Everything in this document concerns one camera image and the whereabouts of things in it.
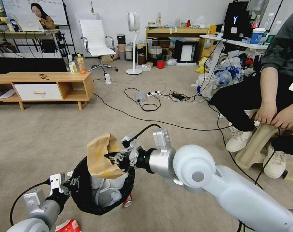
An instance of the white wall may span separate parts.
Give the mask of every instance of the white wall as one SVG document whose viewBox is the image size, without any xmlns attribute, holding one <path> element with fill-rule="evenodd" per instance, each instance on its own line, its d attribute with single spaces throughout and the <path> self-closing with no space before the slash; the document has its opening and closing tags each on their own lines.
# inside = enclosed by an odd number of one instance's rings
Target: white wall
<svg viewBox="0 0 293 232">
<path fill-rule="evenodd" d="M 270 0 L 269 1 L 266 12 L 265 12 L 263 19 L 261 21 L 261 25 L 264 25 L 265 21 L 268 18 L 269 13 L 274 13 L 274 15 L 275 15 L 280 3 L 281 3 L 281 0 Z M 279 12 L 278 12 L 278 15 L 276 16 L 275 22 L 282 21 L 282 23 L 284 23 L 292 13 L 293 13 L 293 0 L 283 0 L 282 6 L 279 9 Z"/>
<path fill-rule="evenodd" d="M 148 22 L 156 22 L 157 13 L 161 12 L 162 25 L 181 20 L 195 19 L 205 16 L 206 25 L 223 23 L 228 3 L 232 0 L 104 0 L 93 1 L 95 13 L 103 21 L 104 32 L 114 38 L 117 44 L 117 34 L 126 35 L 126 43 L 132 42 L 135 35 L 127 27 L 127 13 L 136 11 L 141 18 L 141 33 L 138 40 L 145 40 L 145 26 Z M 80 39 L 81 27 L 79 19 L 96 19 L 91 14 L 91 4 L 88 0 L 64 0 L 71 26 L 73 40 L 77 52 L 86 53 Z"/>
</svg>

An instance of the paper bag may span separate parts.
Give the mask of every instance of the paper bag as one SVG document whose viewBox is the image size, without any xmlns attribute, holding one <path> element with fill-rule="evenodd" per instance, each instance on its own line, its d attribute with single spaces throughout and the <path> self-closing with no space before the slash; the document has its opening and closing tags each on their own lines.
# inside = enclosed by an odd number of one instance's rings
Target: paper bag
<svg viewBox="0 0 293 232">
<path fill-rule="evenodd" d="M 120 151 L 116 138 L 109 132 L 94 139 L 87 145 L 87 167 L 91 176 L 115 179 L 125 174 L 116 164 L 104 157 L 110 152 Z"/>
</svg>

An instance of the dark green shirt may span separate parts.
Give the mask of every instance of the dark green shirt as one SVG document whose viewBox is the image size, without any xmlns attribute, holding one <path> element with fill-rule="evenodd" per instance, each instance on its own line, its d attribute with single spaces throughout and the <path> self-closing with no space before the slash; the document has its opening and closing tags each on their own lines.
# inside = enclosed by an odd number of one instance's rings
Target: dark green shirt
<svg viewBox="0 0 293 232">
<path fill-rule="evenodd" d="M 293 77 L 293 14 L 269 45 L 262 59 L 262 65 L 262 69 L 273 67 L 280 74 Z"/>
</svg>

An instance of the wooden cabinet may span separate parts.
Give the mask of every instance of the wooden cabinet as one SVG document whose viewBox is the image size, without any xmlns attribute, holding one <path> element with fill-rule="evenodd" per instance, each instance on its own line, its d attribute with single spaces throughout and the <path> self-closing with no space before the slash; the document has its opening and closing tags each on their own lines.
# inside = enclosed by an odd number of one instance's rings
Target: wooden cabinet
<svg viewBox="0 0 293 232">
<path fill-rule="evenodd" d="M 12 88 L 15 94 L 0 101 L 19 102 L 21 110 L 24 109 L 23 102 L 39 101 L 77 102 L 79 110 L 82 110 L 81 102 L 87 103 L 93 95 L 93 79 L 89 72 L 84 75 L 69 72 L 0 74 L 0 91 Z"/>
</svg>

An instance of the white table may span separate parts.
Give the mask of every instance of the white table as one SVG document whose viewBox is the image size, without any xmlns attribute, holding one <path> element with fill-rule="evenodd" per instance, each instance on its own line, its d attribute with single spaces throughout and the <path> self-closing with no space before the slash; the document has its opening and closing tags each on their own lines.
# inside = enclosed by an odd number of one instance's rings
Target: white table
<svg viewBox="0 0 293 232">
<path fill-rule="evenodd" d="M 242 43 L 241 41 L 227 40 L 227 39 L 223 39 L 223 38 L 219 38 L 217 36 L 211 36 L 211 35 L 200 35 L 200 37 L 203 38 L 204 40 L 217 40 L 217 41 L 219 41 L 219 43 L 216 45 L 216 48 L 214 50 L 214 56 L 213 56 L 213 60 L 212 60 L 212 63 L 211 63 L 209 73 L 214 72 L 215 67 L 217 65 L 217 61 L 218 61 L 218 59 L 219 59 L 219 57 L 221 55 L 221 51 L 222 51 L 222 49 L 224 47 L 224 43 L 245 47 L 245 48 L 247 48 L 247 50 L 246 50 L 247 53 L 251 53 L 254 56 L 264 54 L 264 52 L 268 48 L 268 46 L 266 46 L 266 45 Z"/>
</svg>

